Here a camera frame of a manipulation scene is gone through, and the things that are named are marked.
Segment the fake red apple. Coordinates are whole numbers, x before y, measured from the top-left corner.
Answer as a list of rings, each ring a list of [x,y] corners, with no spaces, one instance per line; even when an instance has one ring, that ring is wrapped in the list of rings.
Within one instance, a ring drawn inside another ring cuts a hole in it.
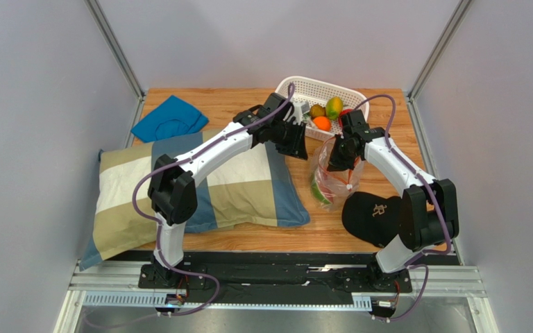
[[[339,117],[342,117],[343,115],[348,114],[349,112],[352,112],[352,111],[353,109],[345,109],[341,111],[341,113],[339,114]]]

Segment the fake orange fruit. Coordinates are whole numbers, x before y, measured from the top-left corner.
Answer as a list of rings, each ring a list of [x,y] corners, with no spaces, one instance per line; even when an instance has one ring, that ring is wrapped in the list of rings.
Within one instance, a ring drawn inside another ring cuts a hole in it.
[[[330,132],[332,129],[332,123],[326,116],[315,117],[312,122],[319,130]]]

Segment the fake brown potato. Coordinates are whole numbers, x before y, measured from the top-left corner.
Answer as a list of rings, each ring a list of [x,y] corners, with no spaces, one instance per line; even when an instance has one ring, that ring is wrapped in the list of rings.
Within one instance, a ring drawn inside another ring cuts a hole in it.
[[[315,119],[317,117],[324,117],[324,116],[326,116],[326,111],[325,111],[325,108],[322,105],[314,104],[310,108],[310,117],[312,119]]]

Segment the fake yellow green fruit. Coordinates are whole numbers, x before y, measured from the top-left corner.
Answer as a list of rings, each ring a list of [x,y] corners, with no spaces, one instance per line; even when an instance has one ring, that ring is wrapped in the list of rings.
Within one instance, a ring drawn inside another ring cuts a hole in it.
[[[334,96],[329,99],[325,105],[325,116],[331,120],[337,120],[340,113],[344,110],[344,102],[340,97]]]

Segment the clear orange zip bag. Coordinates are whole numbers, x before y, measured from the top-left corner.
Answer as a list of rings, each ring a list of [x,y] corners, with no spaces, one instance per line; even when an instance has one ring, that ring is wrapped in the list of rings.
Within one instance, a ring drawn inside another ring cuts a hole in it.
[[[310,160],[309,182],[312,177],[321,180],[333,193],[333,204],[319,207],[327,211],[339,210],[345,201],[360,188],[360,179],[363,174],[365,161],[358,160],[353,170],[327,171],[328,160],[334,146],[335,138],[330,138],[318,147]]]

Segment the fake watermelon slice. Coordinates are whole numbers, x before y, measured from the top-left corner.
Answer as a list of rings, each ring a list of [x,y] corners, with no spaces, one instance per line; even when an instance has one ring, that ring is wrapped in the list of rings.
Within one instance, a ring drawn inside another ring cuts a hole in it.
[[[313,197],[322,205],[333,204],[333,193],[326,185],[316,177],[310,180],[310,191]]]

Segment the checked blue beige pillow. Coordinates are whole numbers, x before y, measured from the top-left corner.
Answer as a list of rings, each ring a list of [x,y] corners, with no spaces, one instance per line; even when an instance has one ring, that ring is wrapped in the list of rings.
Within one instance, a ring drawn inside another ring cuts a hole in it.
[[[204,130],[103,152],[94,226],[80,270],[155,241],[156,223],[133,208],[136,184],[152,171],[161,155],[176,157],[217,133],[217,129]],[[196,195],[198,207],[186,224],[187,233],[232,228],[241,223],[294,228],[310,222],[285,157],[271,142],[227,161],[197,187]]]

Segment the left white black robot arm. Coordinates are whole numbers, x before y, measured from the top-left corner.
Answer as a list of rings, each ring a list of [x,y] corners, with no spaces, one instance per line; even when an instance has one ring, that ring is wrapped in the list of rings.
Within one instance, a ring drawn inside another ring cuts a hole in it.
[[[258,144],[272,142],[277,152],[306,160],[306,125],[294,114],[291,97],[272,93],[262,105],[238,113],[214,137],[177,157],[158,157],[148,197],[158,228],[154,263],[172,270],[183,260],[185,224],[198,207],[196,188],[208,175]]]

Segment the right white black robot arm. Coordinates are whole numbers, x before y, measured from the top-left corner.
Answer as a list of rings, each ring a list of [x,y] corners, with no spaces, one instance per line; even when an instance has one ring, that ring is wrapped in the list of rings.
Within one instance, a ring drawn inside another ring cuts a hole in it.
[[[372,128],[359,110],[341,115],[328,171],[347,171],[357,161],[378,169],[397,196],[382,198],[357,191],[345,201],[341,221],[358,239],[381,249],[373,256],[376,274],[407,268],[433,246],[449,245],[459,235],[455,184],[418,168],[383,128]]]

